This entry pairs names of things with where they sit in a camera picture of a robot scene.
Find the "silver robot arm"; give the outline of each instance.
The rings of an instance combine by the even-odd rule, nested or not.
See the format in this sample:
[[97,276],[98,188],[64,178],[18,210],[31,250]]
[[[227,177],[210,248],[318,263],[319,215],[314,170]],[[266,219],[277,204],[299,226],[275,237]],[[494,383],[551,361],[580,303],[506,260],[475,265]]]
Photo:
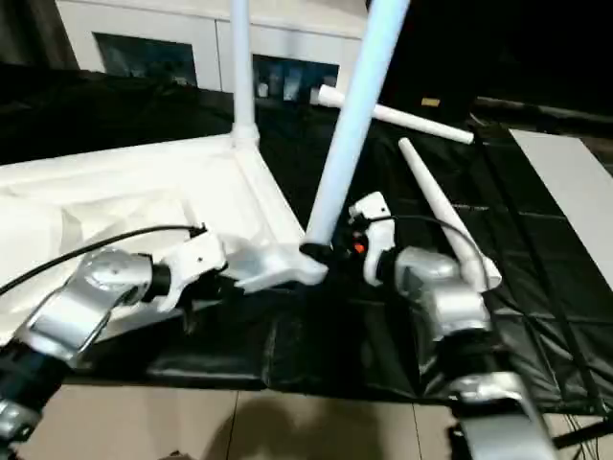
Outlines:
[[392,217],[380,193],[355,203],[350,214],[367,225],[361,230],[368,239],[365,280],[411,299],[427,317],[458,421],[448,431],[453,458],[557,459],[483,297],[462,278],[456,261],[416,247],[395,248]]
[[12,443],[28,440],[113,309],[146,302],[168,311],[188,284],[225,265],[221,243],[210,233],[184,242],[160,264],[114,248],[86,255],[0,348],[0,460],[14,458]]

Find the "white pole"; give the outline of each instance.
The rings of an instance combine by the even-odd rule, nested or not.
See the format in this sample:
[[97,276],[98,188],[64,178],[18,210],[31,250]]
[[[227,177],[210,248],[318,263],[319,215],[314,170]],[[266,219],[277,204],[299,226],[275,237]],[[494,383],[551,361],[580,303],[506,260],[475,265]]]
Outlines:
[[410,0],[375,0],[336,123],[328,159],[310,214],[305,240],[329,244],[371,124]]
[[257,140],[253,99],[253,64],[249,48],[249,0],[232,0],[235,141]]
[[[413,175],[420,185],[423,195],[428,200],[430,208],[432,208],[432,212],[437,219],[444,220],[448,224],[453,225],[474,242],[474,239],[470,233],[468,233],[468,229],[466,229],[466,226],[460,219],[460,216],[458,216],[456,210],[453,209],[453,206],[445,196],[443,189],[441,189],[441,186],[438,184],[430,170],[428,170],[428,167],[425,166],[425,163],[423,163],[423,160],[421,160],[421,157],[418,154],[418,151],[415,150],[415,147],[413,147],[413,144],[411,144],[408,139],[403,138],[400,139],[398,145],[402,151],[402,156],[404,156],[404,159],[409,164],[409,168],[411,168]],[[443,231],[453,249],[453,252],[456,253],[458,261],[460,261],[462,276],[468,283],[470,283],[479,292],[485,292],[488,290],[488,288],[494,289],[500,285],[502,282],[502,276],[490,258],[484,256],[481,250],[478,254],[475,254],[472,245],[465,241],[462,237],[458,236],[458,234],[455,232],[447,228],[444,228]],[[484,278],[483,266],[479,260],[480,257],[483,258],[486,268],[486,276],[488,277],[487,282]]]
[[[338,89],[331,86],[322,85],[319,89],[318,102],[327,107],[341,108],[345,103],[345,95]],[[475,135],[472,132],[457,129],[456,127],[433,122],[427,118],[418,117],[410,113],[401,112],[385,105],[375,105],[373,117],[382,122],[392,123],[399,127],[408,127],[415,131],[425,132],[444,139],[472,144]]]

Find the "floor tile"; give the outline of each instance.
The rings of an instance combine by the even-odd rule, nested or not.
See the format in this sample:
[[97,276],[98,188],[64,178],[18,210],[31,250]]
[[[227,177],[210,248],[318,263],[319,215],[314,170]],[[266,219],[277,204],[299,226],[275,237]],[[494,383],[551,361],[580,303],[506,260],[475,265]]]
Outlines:
[[446,407],[415,405],[415,420],[420,437],[422,460],[448,460],[451,458],[446,431],[455,425],[455,419]]
[[225,460],[235,391],[66,385],[20,449],[25,460]]
[[238,396],[229,460],[418,460],[411,404]]

